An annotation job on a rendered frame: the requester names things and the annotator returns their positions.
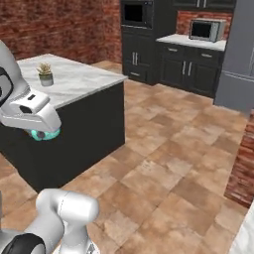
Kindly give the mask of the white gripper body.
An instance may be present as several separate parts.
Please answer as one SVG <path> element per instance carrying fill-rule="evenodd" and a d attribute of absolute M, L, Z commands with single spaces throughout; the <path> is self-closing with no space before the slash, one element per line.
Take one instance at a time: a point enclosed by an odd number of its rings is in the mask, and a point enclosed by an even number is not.
<path fill-rule="evenodd" d="M 62 126 L 59 115 L 49 103 L 32 114 L 6 113 L 0 109 L 0 122 L 7 127 L 44 132 L 56 132 Z"/>

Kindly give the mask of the teal mug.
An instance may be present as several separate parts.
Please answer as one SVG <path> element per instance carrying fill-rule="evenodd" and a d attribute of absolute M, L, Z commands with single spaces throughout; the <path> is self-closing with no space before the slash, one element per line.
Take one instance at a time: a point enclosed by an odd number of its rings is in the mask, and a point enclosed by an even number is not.
<path fill-rule="evenodd" d="M 38 132 L 42 132 L 42 131 L 37 131 L 37 130 L 32 130 L 31 131 L 31 136 L 36 140 L 36 141 L 48 141 L 48 140 L 52 140 L 55 139 L 61 132 L 60 129 L 58 129 L 56 132 L 44 132 L 46 134 L 45 138 L 39 138 L 37 136 Z"/>

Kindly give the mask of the small potted plant grey pot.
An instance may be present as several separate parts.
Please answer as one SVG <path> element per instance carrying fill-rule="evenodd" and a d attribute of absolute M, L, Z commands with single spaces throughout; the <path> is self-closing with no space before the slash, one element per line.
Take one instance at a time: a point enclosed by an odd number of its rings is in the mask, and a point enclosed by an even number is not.
<path fill-rule="evenodd" d="M 51 86 L 54 84 L 54 77 L 49 63 L 40 63 L 37 68 L 42 86 Z"/>

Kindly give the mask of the dark kitchen island marble top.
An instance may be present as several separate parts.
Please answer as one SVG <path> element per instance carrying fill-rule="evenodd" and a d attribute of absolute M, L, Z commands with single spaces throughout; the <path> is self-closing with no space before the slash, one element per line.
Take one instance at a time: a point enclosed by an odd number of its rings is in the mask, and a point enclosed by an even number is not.
<path fill-rule="evenodd" d="M 51 65 L 53 85 L 41 85 L 40 63 Z M 64 186 L 125 143 L 124 75 L 54 55 L 18 65 L 25 80 L 50 97 L 62 121 L 50 141 L 0 124 L 0 154 L 33 190 Z"/>

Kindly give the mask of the dark tall cupboard unit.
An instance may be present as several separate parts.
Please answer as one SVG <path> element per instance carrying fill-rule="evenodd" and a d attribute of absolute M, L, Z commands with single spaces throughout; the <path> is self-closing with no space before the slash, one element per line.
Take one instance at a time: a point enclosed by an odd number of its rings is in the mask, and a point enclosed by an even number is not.
<path fill-rule="evenodd" d="M 131 79 L 154 85 L 156 81 L 156 39 L 161 31 L 163 0 L 147 1 L 154 2 L 151 29 L 121 24 L 122 70 Z"/>

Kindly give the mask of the dark base cupboards white top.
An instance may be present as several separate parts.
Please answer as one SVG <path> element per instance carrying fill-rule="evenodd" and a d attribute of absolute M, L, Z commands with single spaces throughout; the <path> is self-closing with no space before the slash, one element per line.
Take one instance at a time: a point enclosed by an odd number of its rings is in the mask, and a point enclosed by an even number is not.
<path fill-rule="evenodd" d="M 225 40 L 216 43 L 173 34 L 157 40 L 160 83 L 214 98 L 221 72 Z"/>

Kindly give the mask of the silver microwave oven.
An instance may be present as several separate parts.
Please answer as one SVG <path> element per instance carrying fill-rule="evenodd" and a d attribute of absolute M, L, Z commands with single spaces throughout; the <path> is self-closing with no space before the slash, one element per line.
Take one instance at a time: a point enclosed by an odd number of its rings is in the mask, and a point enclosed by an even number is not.
<path fill-rule="evenodd" d="M 216 43 L 223 39 L 226 21 L 198 18 L 190 21 L 189 38 Z"/>

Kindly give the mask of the grey fridge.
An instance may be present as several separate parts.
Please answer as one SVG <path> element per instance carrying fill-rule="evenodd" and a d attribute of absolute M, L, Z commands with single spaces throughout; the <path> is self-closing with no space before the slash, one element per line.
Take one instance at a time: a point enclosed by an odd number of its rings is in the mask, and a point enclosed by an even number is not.
<path fill-rule="evenodd" d="M 236 1 L 214 104 L 254 108 L 254 0 Z"/>

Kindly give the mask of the black built-in wall oven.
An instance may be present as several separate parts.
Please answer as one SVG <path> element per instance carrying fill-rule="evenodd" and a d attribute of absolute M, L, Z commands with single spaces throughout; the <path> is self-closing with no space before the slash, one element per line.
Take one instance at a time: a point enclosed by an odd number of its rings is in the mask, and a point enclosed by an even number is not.
<path fill-rule="evenodd" d="M 121 24 L 151 29 L 154 2 L 147 0 L 121 0 Z"/>

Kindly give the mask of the dark wall cupboards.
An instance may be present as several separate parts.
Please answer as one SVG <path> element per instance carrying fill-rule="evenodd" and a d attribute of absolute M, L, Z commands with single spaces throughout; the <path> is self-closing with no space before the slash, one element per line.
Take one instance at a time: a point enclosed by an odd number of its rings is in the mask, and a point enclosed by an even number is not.
<path fill-rule="evenodd" d="M 234 9 L 236 0 L 173 0 L 179 8 L 195 8 L 202 10 L 229 10 Z"/>

